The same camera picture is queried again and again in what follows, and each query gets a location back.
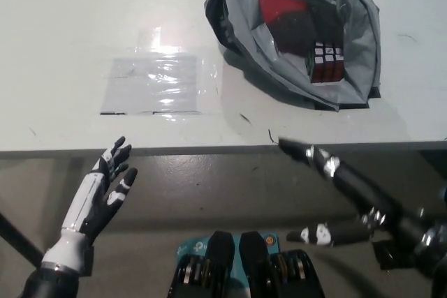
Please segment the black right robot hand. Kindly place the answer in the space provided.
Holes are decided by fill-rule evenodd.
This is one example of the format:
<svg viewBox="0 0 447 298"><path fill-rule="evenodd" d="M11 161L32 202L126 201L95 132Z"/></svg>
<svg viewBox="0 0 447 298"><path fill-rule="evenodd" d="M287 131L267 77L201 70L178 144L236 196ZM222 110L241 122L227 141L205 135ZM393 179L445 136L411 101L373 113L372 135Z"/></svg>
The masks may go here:
<svg viewBox="0 0 447 298"><path fill-rule="evenodd" d="M371 179L340 157L314 144L279 138L279 148L293 160L315 169L360 214L367 214L377 226L385 228L397 240L409 245L429 245L434 241L430 226L410 213Z"/></svg>

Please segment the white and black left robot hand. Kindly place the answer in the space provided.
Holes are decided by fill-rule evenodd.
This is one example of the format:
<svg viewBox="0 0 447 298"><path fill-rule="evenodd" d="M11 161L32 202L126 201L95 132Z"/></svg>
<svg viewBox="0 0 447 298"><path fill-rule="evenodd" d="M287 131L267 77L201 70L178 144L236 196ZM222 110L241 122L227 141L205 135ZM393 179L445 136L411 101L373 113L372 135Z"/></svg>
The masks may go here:
<svg viewBox="0 0 447 298"><path fill-rule="evenodd" d="M86 252L123 205L138 174L126 163L132 146L125 141L124 136L116 140L83 178L42 268L84 274Z"/></svg>

